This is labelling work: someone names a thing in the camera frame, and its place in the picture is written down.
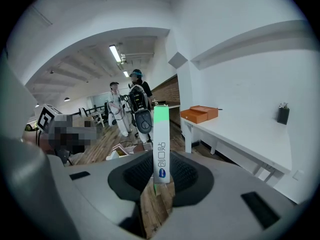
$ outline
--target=ceiling light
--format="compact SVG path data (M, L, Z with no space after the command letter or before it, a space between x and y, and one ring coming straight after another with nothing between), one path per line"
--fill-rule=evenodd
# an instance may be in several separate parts
M110 45L109 48L110 48L110 50L111 50L116 62L122 62L120 57L119 57L119 54L117 52L116 46L115 45Z

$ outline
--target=black cap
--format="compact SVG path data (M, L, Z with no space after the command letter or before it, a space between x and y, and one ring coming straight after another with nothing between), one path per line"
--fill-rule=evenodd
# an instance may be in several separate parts
M119 84L118 82L111 82L110 83L110 87L113 86L113 85L118 85L118 84Z
M130 74L130 77L132 76L133 73L136 73L137 76L142 76L142 72L140 69L135 69L134 71L132 71L132 73Z

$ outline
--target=orange box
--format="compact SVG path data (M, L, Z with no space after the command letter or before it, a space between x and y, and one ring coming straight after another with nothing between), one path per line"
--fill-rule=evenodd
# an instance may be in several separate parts
M184 119L187 119L195 124L202 123L208 120L208 113L196 110L183 110L180 112L180 116Z
M207 120L211 120L218 117L218 108L208 106L191 106L190 110L207 113Z

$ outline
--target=wooden floor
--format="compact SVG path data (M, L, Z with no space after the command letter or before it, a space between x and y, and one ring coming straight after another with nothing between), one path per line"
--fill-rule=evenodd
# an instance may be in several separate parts
M106 125L103 129L102 138L97 143L85 150L84 153L76 154L70 158L76 165L99 163L106 160L112 147L122 143L124 147L141 143L135 138L136 129L132 126L132 132L128 137L122 136L117 126ZM185 151L185 141L181 137L180 128L170 122L170 150ZM212 159L222 160L217 155L211 155L210 151L202 144L192 148L192 153ZM151 178L140 197L141 214L146 238L150 239L161 225L165 222L172 211L172 201L175 196L175 186L171 178L168 184L153 184Z

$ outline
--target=brick wall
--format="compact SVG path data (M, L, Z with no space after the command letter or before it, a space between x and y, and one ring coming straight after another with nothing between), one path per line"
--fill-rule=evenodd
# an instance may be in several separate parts
M175 76L152 90L157 101L180 102L178 77Z
M180 103L178 77L175 76L172 79L164 82L157 88L153 89L152 95L157 101ZM180 108L175 107L169 109L169 118L171 121L180 125Z

